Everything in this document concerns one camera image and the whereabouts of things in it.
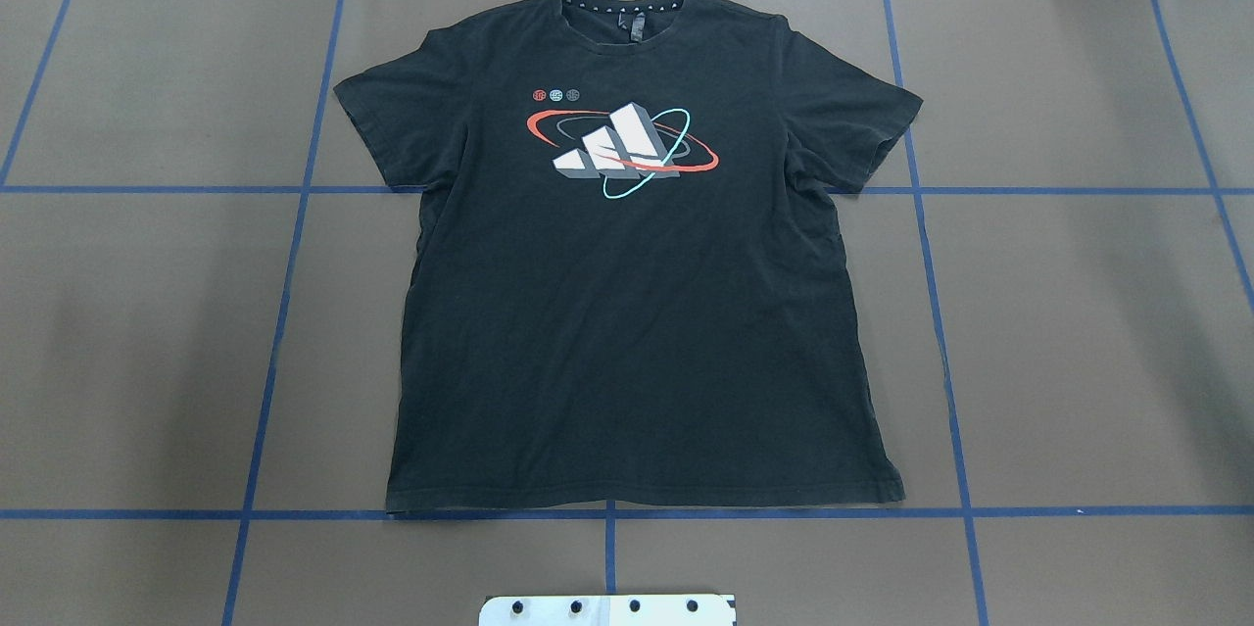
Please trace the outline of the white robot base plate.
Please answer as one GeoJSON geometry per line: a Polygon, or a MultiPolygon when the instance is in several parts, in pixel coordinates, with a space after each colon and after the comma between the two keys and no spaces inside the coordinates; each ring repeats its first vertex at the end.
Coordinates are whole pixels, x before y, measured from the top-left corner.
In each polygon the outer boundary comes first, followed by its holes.
{"type": "Polygon", "coordinates": [[[498,596],[488,598],[479,625],[739,625],[734,596],[627,593],[498,596]]]}

